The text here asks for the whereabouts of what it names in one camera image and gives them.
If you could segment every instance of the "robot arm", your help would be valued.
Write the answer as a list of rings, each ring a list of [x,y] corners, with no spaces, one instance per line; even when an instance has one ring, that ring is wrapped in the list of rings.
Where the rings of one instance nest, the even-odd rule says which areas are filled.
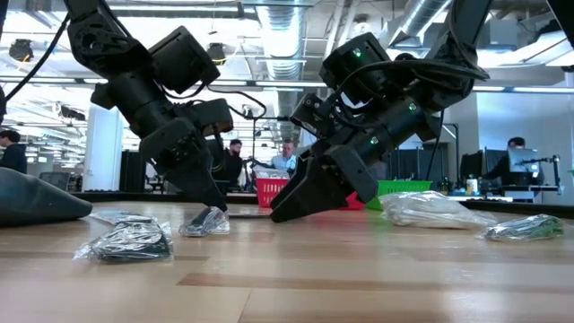
[[[323,62],[321,78],[335,93],[326,100],[306,95],[291,116],[317,141],[272,202],[275,222],[347,206],[345,198],[355,191],[369,202],[378,191],[369,165],[412,135],[423,141],[439,136],[441,118],[432,114],[467,97],[474,79],[488,78],[477,66],[475,45],[491,2],[454,0],[441,37],[424,59],[401,55],[393,62],[368,33]],[[346,106],[343,93],[364,105]]]
[[[146,49],[109,10],[104,0],[65,0],[74,58],[108,80],[91,101],[117,107],[142,141],[140,152],[160,175],[191,197],[223,211],[227,206],[211,176],[220,140],[233,129],[224,99],[172,103],[166,89],[181,94],[201,81],[199,91],[220,76],[196,39],[179,27]]]

